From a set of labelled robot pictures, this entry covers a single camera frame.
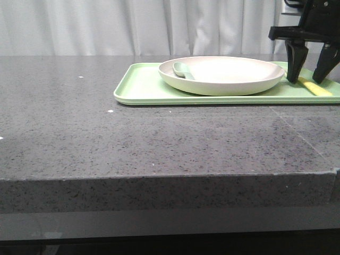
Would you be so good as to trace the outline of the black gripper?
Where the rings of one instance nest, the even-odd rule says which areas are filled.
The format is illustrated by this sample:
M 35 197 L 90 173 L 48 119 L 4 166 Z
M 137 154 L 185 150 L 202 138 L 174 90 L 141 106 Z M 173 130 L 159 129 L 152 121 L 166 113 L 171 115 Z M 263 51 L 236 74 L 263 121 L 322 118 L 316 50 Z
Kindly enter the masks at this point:
M 325 43 L 312 76 L 322 83 L 339 63 L 339 0 L 306 1 L 298 25 L 271 27 L 268 37 L 285 40 L 289 82 L 298 81 L 309 51 L 305 42 Z

